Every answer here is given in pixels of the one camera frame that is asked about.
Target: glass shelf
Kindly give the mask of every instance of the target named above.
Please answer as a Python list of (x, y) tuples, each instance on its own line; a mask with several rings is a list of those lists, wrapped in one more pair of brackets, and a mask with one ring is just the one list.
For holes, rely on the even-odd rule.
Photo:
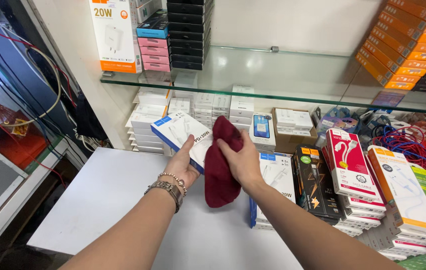
[[(203, 70), (198, 70), (198, 89), (141, 84), (140, 74), (123, 72), (102, 77), (101, 82), (426, 113), (426, 93), (421, 92), (400, 91), (406, 96), (398, 107), (371, 105), (385, 89), (360, 67), (352, 57), (210, 46)], [(173, 81), (181, 70), (171, 71)], [(232, 93), (235, 83), (253, 86), (255, 94)]]

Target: hand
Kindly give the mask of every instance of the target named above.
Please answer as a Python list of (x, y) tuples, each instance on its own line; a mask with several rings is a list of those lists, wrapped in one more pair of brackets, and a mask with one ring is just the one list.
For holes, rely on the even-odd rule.
[[(185, 187), (188, 189), (193, 182), (199, 177), (199, 172), (189, 163), (189, 151), (195, 144), (195, 137), (190, 135), (181, 149), (171, 158), (166, 165), (164, 172), (174, 174), (178, 179), (185, 181)], [(162, 181), (173, 182), (178, 184), (171, 176), (162, 176)]]
[(250, 139), (250, 135), (243, 129), (241, 130), (241, 137), (243, 138), (243, 149), (238, 153), (233, 151), (222, 139), (218, 139), (216, 143), (228, 160), (231, 174), (245, 189), (246, 193), (250, 194), (252, 189), (265, 184), (265, 181), (260, 172), (260, 154)]

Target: right hand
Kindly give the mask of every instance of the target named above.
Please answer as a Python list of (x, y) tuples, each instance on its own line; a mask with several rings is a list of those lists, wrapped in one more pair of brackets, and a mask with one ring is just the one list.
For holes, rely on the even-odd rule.
[(241, 137), (243, 138), (243, 148), (238, 153), (233, 151), (222, 139), (218, 139), (216, 143), (227, 158), (231, 174), (249, 194), (252, 189), (266, 183), (260, 172), (260, 154), (250, 139), (250, 135), (242, 129)]

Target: red cloth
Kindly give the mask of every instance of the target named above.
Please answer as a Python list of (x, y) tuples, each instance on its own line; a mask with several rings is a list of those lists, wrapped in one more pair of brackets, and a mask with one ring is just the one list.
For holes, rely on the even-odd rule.
[(205, 157), (205, 200), (211, 208), (233, 202), (241, 191), (240, 183), (231, 175), (227, 159), (216, 143), (217, 139), (224, 140), (235, 152), (243, 148), (240, 131), (224, 116), (218, 117), (213, 127), (213, 145)]

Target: phone image on box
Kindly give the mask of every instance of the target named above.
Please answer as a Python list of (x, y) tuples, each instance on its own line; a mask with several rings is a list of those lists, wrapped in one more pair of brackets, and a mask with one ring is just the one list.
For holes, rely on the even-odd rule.
[(255, 137), (270, 138), (270, 126), (266, 117), (270, 116), (255, 115), (253, 116), (253, 125), (255, 128)]

